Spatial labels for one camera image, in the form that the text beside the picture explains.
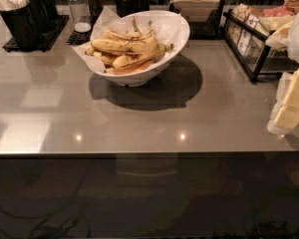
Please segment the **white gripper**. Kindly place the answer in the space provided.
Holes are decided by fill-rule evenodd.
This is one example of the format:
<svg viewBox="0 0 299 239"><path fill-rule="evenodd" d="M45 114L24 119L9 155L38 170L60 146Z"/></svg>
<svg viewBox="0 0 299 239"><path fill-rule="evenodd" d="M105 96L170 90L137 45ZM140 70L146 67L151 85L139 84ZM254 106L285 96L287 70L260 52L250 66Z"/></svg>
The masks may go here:
<svg viewBox="0 0 299 239"><path fill-rule="evenodd" d="M299 12L293 23L290 21L277 29L265 44L274 50L287 49L288 57L299 64ZM291 76L274 122L284 129L293 129L299 124L299 70Z"/></svg>

